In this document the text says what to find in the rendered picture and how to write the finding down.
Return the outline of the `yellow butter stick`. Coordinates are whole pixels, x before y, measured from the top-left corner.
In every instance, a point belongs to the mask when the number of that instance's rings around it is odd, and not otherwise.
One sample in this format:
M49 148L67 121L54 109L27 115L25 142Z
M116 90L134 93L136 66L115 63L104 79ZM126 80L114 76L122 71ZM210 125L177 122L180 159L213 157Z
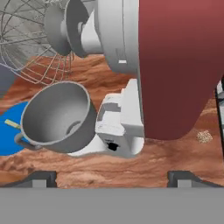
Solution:
M9 126L11 126L14 129L17 129L17 130L20 130L21 129L20 125L18 123L16 123L16 122L13 122L12 120L6 119L4 121L4 123L7 124L7 125L9 125Z

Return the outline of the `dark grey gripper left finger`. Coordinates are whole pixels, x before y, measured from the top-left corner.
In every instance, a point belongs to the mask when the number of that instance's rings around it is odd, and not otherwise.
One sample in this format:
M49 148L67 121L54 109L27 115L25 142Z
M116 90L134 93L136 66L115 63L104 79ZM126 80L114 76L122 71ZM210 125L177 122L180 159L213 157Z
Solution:
M57 178L56 171L35 171L32 174L29 174L26 178L22 180L18 180L18 181L3 185L3 188L6 188L6 187L55 188L57 186L56 178Z

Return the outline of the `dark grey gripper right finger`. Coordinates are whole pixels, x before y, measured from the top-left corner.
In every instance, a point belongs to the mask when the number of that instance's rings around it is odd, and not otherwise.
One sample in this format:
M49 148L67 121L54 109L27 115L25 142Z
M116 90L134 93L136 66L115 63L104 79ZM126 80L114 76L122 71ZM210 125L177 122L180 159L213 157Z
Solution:
M168 171L168 187L221 187L210 181L203 180L191 171Z

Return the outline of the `blue plate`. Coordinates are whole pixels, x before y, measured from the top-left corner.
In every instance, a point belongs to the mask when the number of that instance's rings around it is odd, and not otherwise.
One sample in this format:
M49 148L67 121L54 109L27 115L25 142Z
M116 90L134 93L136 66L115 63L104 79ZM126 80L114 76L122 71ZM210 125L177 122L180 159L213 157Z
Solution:
M20 130L6 124L5 121L11 120L20 124L21 115L26 105L27 101L20 102L6 109L0 115L0 156L9 156L24 148L14 142L14 137Z

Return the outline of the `grey stand mixer bowl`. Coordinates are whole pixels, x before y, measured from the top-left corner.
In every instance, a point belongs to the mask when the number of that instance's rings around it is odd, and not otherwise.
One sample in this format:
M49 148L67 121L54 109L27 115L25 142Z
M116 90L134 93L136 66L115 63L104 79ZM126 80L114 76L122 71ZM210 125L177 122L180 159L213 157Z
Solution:
M97 112L88 91L74 81L47 86L25 106L14 141L26 149L82 150L95 137Z

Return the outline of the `red and white stand mixer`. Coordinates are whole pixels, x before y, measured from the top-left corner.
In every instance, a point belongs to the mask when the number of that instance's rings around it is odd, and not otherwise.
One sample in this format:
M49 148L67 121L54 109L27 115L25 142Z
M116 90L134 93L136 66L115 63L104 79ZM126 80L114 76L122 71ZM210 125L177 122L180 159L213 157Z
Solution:
M63 56L104 56L130 80L107 94L69 155L131 158L148 138L176 140L224 75L224 0L47 0L44 27Z

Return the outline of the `black and white appliance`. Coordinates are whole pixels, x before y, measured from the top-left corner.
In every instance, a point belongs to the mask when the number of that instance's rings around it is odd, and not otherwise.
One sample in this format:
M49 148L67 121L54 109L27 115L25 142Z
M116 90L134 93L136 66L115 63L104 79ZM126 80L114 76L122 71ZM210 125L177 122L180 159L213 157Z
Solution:
M217 102L221 141L224 145L224 78L219 81L215 89L215 98Z

